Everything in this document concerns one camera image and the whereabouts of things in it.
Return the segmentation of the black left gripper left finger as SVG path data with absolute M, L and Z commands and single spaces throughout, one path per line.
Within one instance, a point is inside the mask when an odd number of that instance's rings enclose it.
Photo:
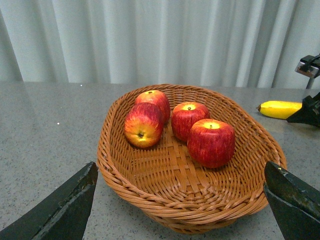
M 2 240 L 81 240 L 98 179 L 94 162 L 0 232 Z

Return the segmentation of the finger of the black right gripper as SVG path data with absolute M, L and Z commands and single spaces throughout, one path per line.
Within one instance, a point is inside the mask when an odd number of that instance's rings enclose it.
M 307 124 L 315 127 L 320 126 L 320 93 L 311 97 L 308 95 L 302 100 L 302 107 L 289 116 L 288 123 Z

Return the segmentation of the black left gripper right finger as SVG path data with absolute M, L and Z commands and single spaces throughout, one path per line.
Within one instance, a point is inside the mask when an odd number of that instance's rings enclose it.
M 320 238 L 320 191 L 268 161 L 263 190 L 286 240 Z

